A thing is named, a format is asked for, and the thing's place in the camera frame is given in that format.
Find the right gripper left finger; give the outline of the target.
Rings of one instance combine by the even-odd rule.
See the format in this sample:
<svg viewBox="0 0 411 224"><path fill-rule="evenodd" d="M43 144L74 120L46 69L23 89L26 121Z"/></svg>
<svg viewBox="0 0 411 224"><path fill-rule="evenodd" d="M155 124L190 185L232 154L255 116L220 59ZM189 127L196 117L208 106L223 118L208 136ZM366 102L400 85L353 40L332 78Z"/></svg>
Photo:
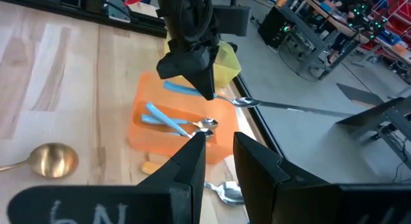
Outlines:
<svg viewBox="0 0 411 224"><path fill-rule="evenodd" d="M198 223L206 140L194 135L137 185L44 185L8 204L10 223Z"/></svg>

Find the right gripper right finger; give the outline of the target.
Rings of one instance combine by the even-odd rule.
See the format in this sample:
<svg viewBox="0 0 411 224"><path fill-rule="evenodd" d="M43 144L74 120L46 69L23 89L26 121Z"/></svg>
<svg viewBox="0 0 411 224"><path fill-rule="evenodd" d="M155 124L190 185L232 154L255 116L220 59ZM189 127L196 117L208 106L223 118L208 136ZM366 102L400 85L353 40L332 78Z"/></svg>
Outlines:
<svg viewBox="0 0 411 224"><path fill-rule="evenodd" d="M332 184L242 132L233 153L251 223L410 223L408 184Z"/></svg>

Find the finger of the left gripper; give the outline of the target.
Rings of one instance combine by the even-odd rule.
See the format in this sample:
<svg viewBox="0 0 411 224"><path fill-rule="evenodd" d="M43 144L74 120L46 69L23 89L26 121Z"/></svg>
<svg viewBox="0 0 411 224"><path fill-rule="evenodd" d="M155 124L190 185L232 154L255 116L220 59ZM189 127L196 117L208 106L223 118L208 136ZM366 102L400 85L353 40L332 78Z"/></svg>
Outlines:
<svg viewBox="0 0 411 224"><path fill-rule="evenodd" d="M213 69L207 68L200 75L200 92L206 100L214 99L214 76Z"/></svg>
<svg viewBox="0 0 411 224"><path fill-rule="evenodd" d="M209 73L201 71L186 75L186 80L205 98L209 99Z"/></svg>

